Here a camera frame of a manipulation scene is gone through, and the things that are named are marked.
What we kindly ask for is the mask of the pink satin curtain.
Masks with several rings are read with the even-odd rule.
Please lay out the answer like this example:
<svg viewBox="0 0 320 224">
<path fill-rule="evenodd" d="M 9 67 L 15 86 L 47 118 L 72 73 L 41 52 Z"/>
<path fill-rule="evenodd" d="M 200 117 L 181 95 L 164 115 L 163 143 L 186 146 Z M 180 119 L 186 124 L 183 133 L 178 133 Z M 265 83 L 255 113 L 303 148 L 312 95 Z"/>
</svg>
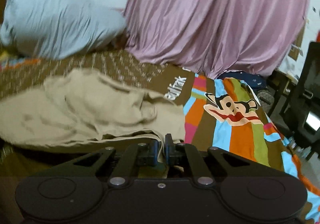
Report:
<svg viewBox="0 0 320 224">
<path fill-rule="evenodd" d="M 127 0 L 127 50 L 215 79 L 269 76 L 302 29 L 309 0 Z"/>
</svg>

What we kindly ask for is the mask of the dark navy clothing pile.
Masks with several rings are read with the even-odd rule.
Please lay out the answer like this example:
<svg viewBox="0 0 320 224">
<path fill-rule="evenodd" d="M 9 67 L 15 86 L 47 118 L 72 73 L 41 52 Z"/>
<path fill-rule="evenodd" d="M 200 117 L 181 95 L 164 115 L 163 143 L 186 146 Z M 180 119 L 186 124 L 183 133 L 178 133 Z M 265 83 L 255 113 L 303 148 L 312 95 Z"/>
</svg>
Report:
<svg viewBox="0 0 320 224">
<path fill-rule="evenodd" d="M 253 90 L 264 89 L 267 87 L 266 80 L 261 75 L 250 74 L 244 71 L 224 72 L 218 79 L 235 78 L 245 81 Z"/>
</svg>

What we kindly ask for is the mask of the wooden side table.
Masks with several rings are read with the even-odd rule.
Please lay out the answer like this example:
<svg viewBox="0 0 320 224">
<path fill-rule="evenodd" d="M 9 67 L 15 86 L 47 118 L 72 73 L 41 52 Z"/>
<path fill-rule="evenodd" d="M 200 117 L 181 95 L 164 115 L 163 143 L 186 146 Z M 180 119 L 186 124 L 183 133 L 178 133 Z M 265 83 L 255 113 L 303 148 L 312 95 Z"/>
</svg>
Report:
<svg viewBox="0 0 320 224">
<path fill-rule="evenodd" d="M 279 69 L 275 69 L 266 81 L 267 86 L 274 90 L 274 102 L 267 113 L 267 115 L 271 117 L 280 98 L 283 95 L 288 96 L 291 88 L 295 87 L 298 81 L 293 75 L 281 72 Z"/>
</svg>

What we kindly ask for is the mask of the beige Champion hooded jacket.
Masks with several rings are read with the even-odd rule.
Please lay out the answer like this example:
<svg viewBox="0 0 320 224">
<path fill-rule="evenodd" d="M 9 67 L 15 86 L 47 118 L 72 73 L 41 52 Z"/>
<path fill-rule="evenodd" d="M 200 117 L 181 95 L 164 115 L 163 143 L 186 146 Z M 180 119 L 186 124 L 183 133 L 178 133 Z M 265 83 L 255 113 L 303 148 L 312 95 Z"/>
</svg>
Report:
<svg viewBox="0 0 320 224">
<path fill-rule="evenodd" d="M 77 152 L 139 135 L 185 139 L 183 107 L 163 94 L 127 86 L 95 69 L 46 78 L 1 101 L 1 138 L 19 147 Z"/>
</svg>

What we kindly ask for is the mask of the grey rolled duvet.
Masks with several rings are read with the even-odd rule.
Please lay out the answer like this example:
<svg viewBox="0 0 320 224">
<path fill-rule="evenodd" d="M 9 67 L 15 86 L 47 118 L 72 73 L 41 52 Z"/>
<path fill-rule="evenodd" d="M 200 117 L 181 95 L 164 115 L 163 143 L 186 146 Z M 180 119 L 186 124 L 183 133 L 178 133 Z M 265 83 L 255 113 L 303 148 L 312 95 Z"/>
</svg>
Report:
<svg viewBox="0 0 320 224">
<path fill-rule="evenodd" d="M 1 44 L 24 56 L 61 60 L 107 46 L 123 15 L 91 0 L 6 0 Z"/>
</svg>

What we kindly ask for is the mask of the black mesh office chair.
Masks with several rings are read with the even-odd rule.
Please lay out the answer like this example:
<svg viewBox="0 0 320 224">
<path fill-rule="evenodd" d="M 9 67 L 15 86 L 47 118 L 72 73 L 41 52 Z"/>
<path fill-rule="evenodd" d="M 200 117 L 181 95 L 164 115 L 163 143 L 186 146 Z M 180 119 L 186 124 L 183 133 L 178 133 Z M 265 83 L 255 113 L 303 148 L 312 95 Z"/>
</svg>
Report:
<svg viewBox="0 0 320 224">
<path fill-rule="evenodd" d="M 311 42 L 298 84 L 288 96 L 282 117 L 295 143 L 307 148 L 319 143 L 319 43 Z"/>
</svg>

